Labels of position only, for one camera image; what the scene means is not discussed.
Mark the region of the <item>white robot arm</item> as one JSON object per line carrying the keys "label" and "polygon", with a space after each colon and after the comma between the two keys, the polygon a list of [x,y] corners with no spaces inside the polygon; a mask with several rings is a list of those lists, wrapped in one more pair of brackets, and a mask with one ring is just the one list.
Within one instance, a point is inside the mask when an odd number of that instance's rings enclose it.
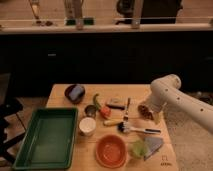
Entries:
{"label": "white robot arm", "polygon": [[157,114],[166,103],[170,103],[213,134],[213,106],[181,92],[180,87],[181,79],[175,74],[153,80],[151,94],[147,98],[148,108]]}

